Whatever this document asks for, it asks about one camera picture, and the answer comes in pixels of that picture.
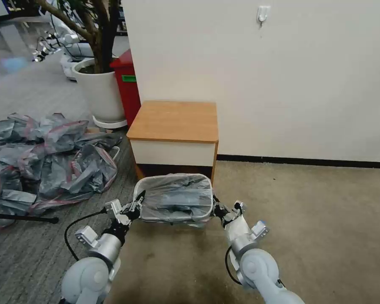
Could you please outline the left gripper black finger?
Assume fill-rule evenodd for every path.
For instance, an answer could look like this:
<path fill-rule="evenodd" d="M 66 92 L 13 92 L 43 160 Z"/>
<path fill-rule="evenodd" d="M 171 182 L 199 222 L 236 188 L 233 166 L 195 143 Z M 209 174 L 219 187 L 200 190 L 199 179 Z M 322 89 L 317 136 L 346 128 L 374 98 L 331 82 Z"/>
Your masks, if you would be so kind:
<path fill-rule="evenodd" d="M 145 198 L 145 190 L 141 191 L 136 197 L 134 197 L 133 201 L 129 204 L 126 204 L 123 207 L 123 213 L 134 213 L 140 214 L 142 209 L 142 202 Z"/>
<path fill-rule="evenodd" d="M 140 218 L 140 210 L 128 210 L 122 213 L 122 223 L 132 223 Z"/>

